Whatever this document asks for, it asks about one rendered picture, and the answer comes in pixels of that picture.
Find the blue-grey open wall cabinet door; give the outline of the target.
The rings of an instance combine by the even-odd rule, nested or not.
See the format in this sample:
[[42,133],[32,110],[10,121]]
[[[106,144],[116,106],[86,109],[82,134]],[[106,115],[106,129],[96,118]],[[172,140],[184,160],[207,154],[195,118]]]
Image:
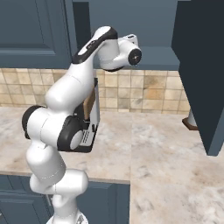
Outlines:
[[224,0],[179,1],[172,50],[208,156],[224,144]]

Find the blue-grey base cabinet door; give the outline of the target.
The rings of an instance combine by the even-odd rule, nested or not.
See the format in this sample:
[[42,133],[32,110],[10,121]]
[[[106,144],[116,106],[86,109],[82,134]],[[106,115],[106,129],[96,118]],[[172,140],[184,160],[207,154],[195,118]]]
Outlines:
[[0,174],[0,224],[46,224],[52,216],[49,198],[31,190],[29,177]]
[[77,205],[89,224],[130,224],[130,185],[89,182]]

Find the black and white coffee machine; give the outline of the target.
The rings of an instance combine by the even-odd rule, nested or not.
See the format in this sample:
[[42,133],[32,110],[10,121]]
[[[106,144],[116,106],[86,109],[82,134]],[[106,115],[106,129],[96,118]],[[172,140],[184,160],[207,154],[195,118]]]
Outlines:
[[76,152],[89,153],[94,145],[96,132],[100,123],[100,105],[98,79],[94,79],[92,94],[75,110],[83,128],[83,138]]

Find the white object with brown base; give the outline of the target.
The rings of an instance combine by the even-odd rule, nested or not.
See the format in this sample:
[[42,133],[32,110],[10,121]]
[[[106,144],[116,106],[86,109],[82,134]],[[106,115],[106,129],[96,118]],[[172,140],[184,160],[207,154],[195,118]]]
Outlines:
[[190,110],[188,117],[184,118],[182,120],[182,123],[189,129],[189,130],[197,130],[198,126],[195,122],[193,112]]

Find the blue-grey wall cabinet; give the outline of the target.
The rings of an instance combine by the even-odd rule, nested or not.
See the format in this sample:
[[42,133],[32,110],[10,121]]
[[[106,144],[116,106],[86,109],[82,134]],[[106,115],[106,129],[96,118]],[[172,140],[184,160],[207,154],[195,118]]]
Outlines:
[[80,50],[104,25],[119,36],[135,34],[143,57],[139,70],[179,69],[172,50],[178,0],[65,0],[71,53]]

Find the blue-grey closed wall cabinet door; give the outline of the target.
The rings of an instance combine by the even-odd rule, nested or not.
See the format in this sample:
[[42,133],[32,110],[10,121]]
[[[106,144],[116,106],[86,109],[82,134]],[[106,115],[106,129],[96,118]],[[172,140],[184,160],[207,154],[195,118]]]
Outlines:
[[0,68],[70,63],[64,0],[0,0]]

